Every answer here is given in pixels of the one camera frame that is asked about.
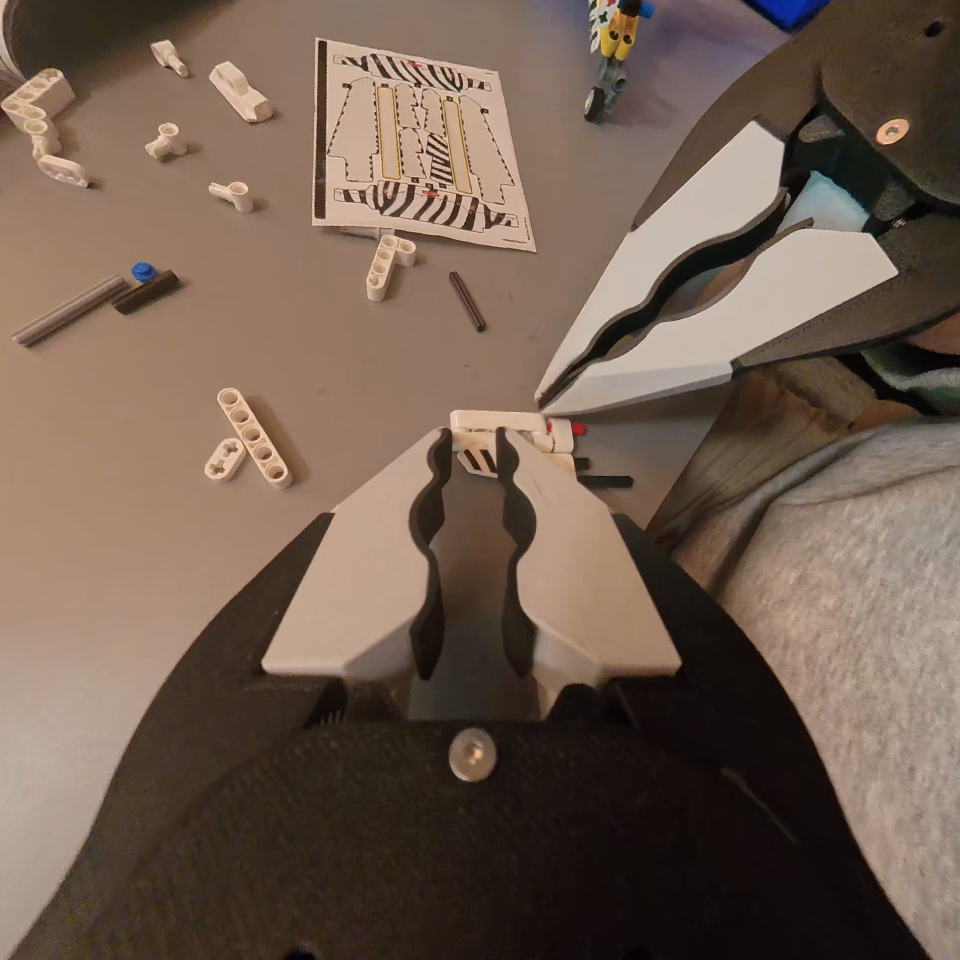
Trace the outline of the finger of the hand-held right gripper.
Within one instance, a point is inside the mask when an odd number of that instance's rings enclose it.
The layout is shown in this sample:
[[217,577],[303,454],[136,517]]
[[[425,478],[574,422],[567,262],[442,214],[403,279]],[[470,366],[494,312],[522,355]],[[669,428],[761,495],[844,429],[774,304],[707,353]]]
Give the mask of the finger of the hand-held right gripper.
[[541,409],[569,417],[722,385],[743,355],[897,274],[871,234],[798,225],[750,258],[724,293],[657,321],[625,352],[588,362]]
[[546,407],[612,324],[651,305],[668,280],[685,283],[693,258],[752,228],[783,198],[785,143],[750,121],[622,240],[535,393]]

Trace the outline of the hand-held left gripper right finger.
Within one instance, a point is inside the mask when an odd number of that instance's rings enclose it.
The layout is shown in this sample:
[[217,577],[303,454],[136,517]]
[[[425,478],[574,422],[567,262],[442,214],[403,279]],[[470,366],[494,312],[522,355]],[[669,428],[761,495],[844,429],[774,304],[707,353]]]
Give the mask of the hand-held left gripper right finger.
[[674,676],[681,656],[612,512],[518,431],[498,428],[495,448],[512,542],[503,645],[539,713],[571,686]]

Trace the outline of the white zebra-striped lego assembly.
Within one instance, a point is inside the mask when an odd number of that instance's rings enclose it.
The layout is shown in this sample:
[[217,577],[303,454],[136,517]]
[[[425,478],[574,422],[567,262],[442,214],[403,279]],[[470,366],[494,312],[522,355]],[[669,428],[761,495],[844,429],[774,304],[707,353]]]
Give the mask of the white zebra-striped lego assembly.
[[518,432],[555,466],[574,476],[592,490],[629,490],[634,480],[625,475],[590,473],[590,458],[576,455],[576,438],[558,438],[548,433],[546,417],[539,413],[457,410],[450,414],[453,453],[463,468],[476,476],[498,479],[497,431]]

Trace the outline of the person's right forearm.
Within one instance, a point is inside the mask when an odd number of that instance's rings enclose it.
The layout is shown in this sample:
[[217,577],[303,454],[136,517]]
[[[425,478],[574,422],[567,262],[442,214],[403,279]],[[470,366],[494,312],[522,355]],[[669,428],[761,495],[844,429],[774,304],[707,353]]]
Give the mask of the person's right forearm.
[[916,395],[940,415],[959,416],[959,314],[862,355],[888,387]]

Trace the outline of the white five-hole lego beam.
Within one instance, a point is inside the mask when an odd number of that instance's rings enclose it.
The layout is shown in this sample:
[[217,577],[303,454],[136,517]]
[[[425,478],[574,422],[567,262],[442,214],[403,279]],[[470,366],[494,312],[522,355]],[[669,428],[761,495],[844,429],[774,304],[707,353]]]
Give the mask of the white five-hole lego beam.
[[253,408],[239,390],[224,388],[217,394],[222,413],[262,477],[276,490],[292,486],[293,476]]

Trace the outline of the yellow and white lego vehicle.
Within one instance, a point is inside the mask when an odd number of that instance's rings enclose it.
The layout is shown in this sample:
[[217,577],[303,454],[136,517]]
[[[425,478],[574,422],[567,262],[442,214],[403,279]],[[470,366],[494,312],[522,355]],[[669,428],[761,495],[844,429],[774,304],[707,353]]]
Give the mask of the yellow and white lego vehicle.
[[657,7],[649,1],[589,1],[590,54],[595,78],[583,106],[583,118],[599,123],[614,110],[629,80],[627,61],[637,41],[643,20],[654,17]]

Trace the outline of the black lego axle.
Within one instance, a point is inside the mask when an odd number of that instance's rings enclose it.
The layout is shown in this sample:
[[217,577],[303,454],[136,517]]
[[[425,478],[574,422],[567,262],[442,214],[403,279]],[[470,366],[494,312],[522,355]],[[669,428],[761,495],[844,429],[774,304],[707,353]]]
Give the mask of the black lego axle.
[[451,270],[448,280],[474,330],[478,333],[486,332],[488,329],[486,320],[461,275],[456,270]]

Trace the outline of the white L-shaped lego beam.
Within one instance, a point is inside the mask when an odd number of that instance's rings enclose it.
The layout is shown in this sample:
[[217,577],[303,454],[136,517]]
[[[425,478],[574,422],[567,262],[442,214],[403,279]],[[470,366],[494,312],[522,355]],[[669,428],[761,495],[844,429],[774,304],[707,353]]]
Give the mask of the white L-shaped lego beam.
[[398,267],[412,267],[417,260],[414,241],[394,234],[380,236],[366,274],[366,297],[381,303],[389,292],[393,274]]

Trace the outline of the black lego piece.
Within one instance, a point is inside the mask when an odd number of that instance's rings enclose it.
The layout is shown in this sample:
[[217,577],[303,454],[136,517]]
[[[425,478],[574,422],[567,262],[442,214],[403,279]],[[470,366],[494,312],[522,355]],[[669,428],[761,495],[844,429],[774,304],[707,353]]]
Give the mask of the black lego piece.
[[119,294],[111,301],[111,306],[122,316],[130,316],[145,306],[159,301],[173,293],[182,285],[173,270],[162,270],[151,279]]

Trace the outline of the grey lego axle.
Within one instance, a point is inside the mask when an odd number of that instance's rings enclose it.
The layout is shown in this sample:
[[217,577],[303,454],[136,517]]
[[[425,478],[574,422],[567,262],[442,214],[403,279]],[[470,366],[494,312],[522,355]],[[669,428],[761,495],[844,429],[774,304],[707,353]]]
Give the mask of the grey lego axle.
[[29,349],[129,290],[130,284],[123,276],[108,276],[18,328],[10,338],[16,345]]

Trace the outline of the large white lego panel piece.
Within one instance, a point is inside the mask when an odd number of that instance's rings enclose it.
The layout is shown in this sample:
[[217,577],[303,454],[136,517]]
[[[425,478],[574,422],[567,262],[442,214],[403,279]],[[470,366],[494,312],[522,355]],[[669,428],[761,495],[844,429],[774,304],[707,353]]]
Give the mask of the large white lego panel piece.
[[214,65],[210,82],[234,111],[249,124],[258,124],[274,115],[273,103],[252,87],[246,75],[230,61]]

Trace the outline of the white thin lego liftarm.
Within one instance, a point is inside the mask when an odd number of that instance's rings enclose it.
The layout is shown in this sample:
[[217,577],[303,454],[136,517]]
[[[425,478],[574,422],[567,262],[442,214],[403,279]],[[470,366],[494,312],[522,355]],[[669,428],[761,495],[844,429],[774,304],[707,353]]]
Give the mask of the white thin lego liftarm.
[[39,170],[49,179],[80,189],[90,187],[90,176],[79,163],[55,154],[44,154],[36,161]]

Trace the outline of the blue plastic bin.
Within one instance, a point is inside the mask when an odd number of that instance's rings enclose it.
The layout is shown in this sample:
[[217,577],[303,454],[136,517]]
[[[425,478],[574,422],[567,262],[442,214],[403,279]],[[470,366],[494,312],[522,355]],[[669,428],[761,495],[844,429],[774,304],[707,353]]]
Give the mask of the blue plastic bin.
[[787,33],[795,32],[816,18],[831,1],[743,1],[769,23]]

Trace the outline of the person's grey sweatpants leg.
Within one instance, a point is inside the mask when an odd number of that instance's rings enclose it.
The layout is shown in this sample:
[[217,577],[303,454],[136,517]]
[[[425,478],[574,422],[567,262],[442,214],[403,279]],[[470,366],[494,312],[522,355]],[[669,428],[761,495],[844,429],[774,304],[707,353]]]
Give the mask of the person's grey sweatpants leg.
[[958,416],[837,440],[673,557],[773,668],[908,929],[958,958]]

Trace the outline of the zebra sticker sheet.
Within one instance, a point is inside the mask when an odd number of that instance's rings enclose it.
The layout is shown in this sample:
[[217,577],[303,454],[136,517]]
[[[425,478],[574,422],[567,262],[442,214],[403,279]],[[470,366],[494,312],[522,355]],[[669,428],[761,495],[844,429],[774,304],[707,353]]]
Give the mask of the zebra sticker sheet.
[[315,43],[314,226],[536,252],[497,71]]

